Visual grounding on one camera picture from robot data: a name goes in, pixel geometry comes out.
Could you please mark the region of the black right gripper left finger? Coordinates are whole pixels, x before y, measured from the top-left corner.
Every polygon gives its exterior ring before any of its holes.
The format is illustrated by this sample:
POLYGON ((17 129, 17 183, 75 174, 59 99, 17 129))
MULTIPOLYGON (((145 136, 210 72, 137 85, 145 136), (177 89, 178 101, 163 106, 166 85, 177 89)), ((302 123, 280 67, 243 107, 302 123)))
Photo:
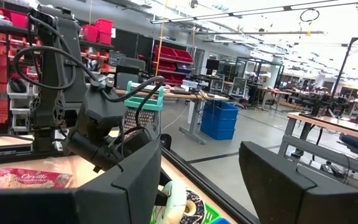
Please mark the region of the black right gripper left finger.
POLYGON ((148 143, 78 188, 0 189, 0 224, 149 224, 161 143, 148 143))

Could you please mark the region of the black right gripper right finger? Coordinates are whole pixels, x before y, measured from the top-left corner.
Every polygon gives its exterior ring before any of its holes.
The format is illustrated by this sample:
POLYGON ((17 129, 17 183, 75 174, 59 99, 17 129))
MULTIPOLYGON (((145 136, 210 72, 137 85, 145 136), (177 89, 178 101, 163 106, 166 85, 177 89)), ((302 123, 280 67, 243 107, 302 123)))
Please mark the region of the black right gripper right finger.
POLYGON ((261 224, 358 224, 358 189, 250 141, 239 165, 261 224))

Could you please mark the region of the mint green toy donut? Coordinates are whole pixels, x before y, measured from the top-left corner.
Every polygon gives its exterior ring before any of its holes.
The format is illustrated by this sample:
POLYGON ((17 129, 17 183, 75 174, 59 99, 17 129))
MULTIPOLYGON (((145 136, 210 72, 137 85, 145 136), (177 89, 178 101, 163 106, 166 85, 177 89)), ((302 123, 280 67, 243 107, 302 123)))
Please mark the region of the mint green toy donut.
POLYGON ((154 206, 152 221, 154 224, 180 224, 186 208, 186 187, 176 180, 171 180, 164 187, 158 187, 167 196, 162 206, 154 206))

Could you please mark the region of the chocolate sprinkle toy donut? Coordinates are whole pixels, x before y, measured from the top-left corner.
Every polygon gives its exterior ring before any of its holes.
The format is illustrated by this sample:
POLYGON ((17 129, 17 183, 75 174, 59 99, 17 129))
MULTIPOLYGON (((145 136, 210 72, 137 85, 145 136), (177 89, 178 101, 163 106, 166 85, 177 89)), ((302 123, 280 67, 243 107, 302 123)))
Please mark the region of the chocolate sprinkle toy donut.
POLYGON ((186 191, 186 205, 180 224, 202 224, 206 214, 202 198, 194 191, 186 191))

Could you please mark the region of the grey mesh office chair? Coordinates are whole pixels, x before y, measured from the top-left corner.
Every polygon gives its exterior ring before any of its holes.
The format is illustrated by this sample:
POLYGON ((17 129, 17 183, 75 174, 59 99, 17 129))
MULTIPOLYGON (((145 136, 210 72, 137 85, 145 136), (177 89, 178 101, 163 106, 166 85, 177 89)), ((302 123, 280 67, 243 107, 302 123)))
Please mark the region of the grey mesh office chair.
POLYGON ((231 88, 229 90, 229 98, 231 99, 230 103, 233 106, 246 109, 246 107, 241 103, 241 100, 245 97, 246 84, 247 80, 245 78, 234 77, 231 88))

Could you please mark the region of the teal metal box grater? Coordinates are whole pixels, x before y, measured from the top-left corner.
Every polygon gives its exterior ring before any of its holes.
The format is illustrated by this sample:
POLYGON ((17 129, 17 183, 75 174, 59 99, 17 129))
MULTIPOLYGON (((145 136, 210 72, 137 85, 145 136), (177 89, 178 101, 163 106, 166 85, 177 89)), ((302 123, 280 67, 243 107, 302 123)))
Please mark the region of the teal metal box grater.
POLYGON ((124 116, 124 131, 128 131, 138 125, 146 127, 151 125, 159 136, 161 135, 161 111, 163 109, 164 87, 147 85, 139 93, 146 93, 145 96, 132 96, 124 100, 127 111, 124 116))

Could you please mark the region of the wooden desk grey legs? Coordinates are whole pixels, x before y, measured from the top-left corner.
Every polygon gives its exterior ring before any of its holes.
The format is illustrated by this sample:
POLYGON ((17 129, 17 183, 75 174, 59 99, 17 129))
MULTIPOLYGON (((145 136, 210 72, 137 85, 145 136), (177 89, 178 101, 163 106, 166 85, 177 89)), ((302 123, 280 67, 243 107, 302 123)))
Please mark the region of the wooden desk grey legs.
POLYGON ((226 97, 219 96, 219 95, 208 96, 208 94, 205 93, 204 91, 200 91, 198 94, 190 94, 190 95, 165 92, 163 95, 164 95, 164 97, 167 97, 167 98, 190 100, 195 104, 193 106, 192 110, 189 110, 189 113, 191 114, 191 123, 190 123, 189 129, 179 127, 179 131, 182 132, 185 136, 196 141, 198 144, 205 145, 206 141, 203 138, 201 138, 200 136, 198 136, 196 133, 198 118, 199 118, 198 112, 201 109, 201 102, 202 101, 214 101, 214 100, 228 101, 228 99, 226 97))
POLYGON ((293 136, 293 131, 297 121, 304 122, 305 127, 307 128, 310 127, 312 124, 315 124, 321 128, 330 129, 332 131, 337 131, 339 133, 347 134, 357 138, 358 124, 349 121, 339 120, 336 118, 330 118, 328 116, 311 117, 303 116, 299 113, 288 113, 287 117, 288 123, 278 152, 279 156, 286 157, 288 147, 293 146, 314 156, 326 159, 327 161, 348 167, 350 170, 353 170, 358 173, 358 160, 308 142, 306 140, 308 133, 302 134, 300 138, 296 138, 293 136))

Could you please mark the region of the red popcorn bag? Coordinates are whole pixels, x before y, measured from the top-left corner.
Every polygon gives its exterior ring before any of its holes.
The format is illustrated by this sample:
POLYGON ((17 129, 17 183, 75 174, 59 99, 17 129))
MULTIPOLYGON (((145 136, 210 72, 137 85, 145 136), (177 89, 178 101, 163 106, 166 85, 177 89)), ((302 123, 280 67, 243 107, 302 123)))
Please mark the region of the red popcorn bag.
POLYGON ((0 189, 61 189, 71 184, 72 175, 29 169, 0 169, 0 189))

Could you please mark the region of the red plastic storage bin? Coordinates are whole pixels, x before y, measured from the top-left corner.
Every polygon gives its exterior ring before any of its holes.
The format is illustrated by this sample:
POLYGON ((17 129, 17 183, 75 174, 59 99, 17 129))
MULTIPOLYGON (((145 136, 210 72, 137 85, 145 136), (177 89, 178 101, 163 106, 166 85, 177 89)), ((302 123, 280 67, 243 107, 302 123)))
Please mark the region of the red plastic storage bin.
POLYGON ((105 34, 111 34, 114 21, 109 19, 99 18, 95 22, 95 26, 98 28, 98 31, 105 34))

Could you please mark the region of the metal rack with red bins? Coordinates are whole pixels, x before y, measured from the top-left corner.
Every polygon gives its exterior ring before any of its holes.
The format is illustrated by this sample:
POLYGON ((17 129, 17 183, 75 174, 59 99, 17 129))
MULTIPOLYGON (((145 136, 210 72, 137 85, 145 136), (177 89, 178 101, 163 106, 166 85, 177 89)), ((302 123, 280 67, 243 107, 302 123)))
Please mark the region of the metal rack with red bins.
POLYGON ((192 72, 193 57, 185 50, 156 45, 152 56, 152 71, 165 77, 167 85, 182 85, 192 72))

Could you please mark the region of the blue plastic crate stack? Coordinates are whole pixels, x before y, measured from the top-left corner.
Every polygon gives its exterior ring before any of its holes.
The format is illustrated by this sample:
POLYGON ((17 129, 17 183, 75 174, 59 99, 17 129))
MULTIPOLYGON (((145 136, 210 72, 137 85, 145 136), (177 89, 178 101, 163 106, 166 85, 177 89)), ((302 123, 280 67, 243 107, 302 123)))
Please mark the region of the blue plastic crate stack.
POLYGON ((203 108, 201 132, 215 140, 231 140, 239 109, 221 100, 208 101, 203 108))

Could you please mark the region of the black computer monitor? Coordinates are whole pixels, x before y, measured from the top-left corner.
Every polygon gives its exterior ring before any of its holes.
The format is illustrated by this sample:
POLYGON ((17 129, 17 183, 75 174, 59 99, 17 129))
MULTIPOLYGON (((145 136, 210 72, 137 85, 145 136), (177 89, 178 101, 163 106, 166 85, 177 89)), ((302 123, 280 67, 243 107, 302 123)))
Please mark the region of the black computer monitor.
POLYGON ((205 67, 208 70, 218 70, 219 69, 219 64, 220 64, 219 60, 207 59, 205 67))

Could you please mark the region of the black metal rig frame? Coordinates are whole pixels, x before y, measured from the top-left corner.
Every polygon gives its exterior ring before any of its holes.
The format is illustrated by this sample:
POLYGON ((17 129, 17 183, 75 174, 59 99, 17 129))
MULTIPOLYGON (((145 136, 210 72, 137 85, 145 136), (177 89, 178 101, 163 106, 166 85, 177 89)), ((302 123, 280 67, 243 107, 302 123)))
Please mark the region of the black metal rig frame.
MULTIPOLYGON (((27 147, 30 136, 25 139, 0 137, 0 149, 5 147, 27 147)), ((97 173, 88 161, 78 156, 56 157, 49 159, 31 159, 20 162, 0 162, 0 169, 5 167, 62 172, 73 175, 71 185, 79 187, 96 178, 97 173)), ((182 181, 187 187, 198 193, 203 200, 210 204, 222 217, 231 223, 260 224, 259 219, 238 204, 228 194, 220 190, 214 183, 198 172, 186 161, 179 158, 173 151, 163 151, 161 168, 173 180, 182 181)))

